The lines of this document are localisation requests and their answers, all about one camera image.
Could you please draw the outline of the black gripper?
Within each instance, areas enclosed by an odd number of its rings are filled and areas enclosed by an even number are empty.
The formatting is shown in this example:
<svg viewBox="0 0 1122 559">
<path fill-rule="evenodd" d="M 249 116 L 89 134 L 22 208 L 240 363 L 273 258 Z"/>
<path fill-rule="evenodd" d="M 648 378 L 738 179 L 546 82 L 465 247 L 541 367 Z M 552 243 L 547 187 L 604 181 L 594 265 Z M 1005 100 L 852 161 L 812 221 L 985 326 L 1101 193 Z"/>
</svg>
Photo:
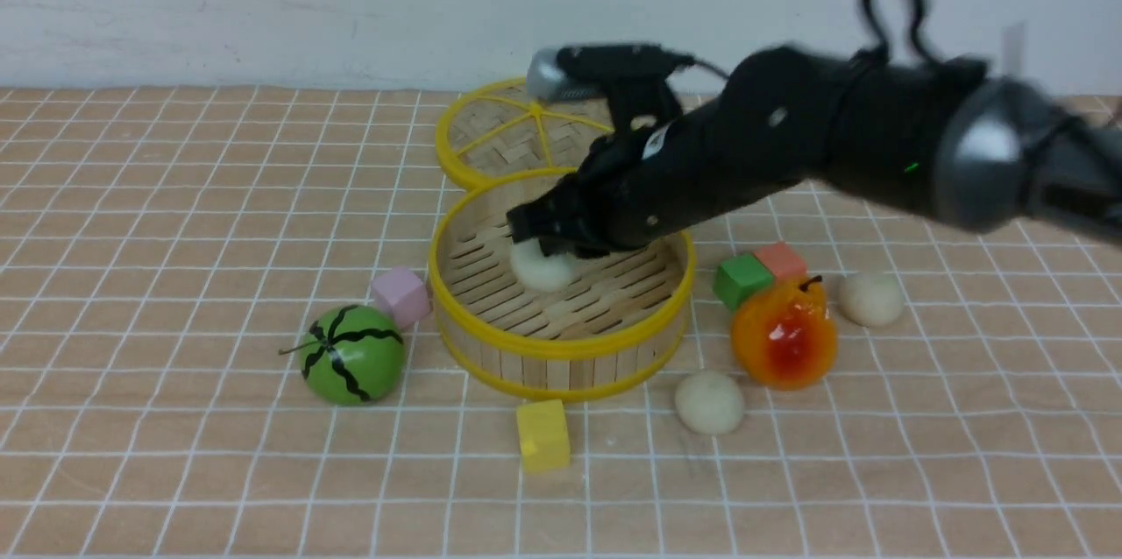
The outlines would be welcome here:
<svg viewBox="0 0 1122 559">
<path fill-rule="evenodd" d="M 553 195 L 509 209 L 513 241 L 588 260 L 726 216 L 753 200 L 749 132 L 741 112 L 710 103 L 656 129 L 601 137 Z"/>
</svg>

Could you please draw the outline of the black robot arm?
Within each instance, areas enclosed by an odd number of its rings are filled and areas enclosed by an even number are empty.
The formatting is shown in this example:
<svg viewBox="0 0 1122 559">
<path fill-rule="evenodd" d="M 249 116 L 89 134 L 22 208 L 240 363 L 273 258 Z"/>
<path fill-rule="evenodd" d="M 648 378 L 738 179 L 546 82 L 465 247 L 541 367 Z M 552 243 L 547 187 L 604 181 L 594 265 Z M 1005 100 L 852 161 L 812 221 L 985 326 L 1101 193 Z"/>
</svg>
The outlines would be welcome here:
<svg viewBox="0 0 1122 559">
<path fill-rule="evenodd" d="M 1119 131 L 1094 127 L 982 61 L 894 67 L 877 51 L 831 59 L 752 53 L 684 112 L 669 88 L 698 59 L 651 44 L 540 51 L 544 103 L 605 97 L 611 132 L 577 171 L 513 208 L 515 241 L 548 256 L 637 251 L 806 180 L 969 233 L 1030 218 L 1119 244 Z"/>
</svg>

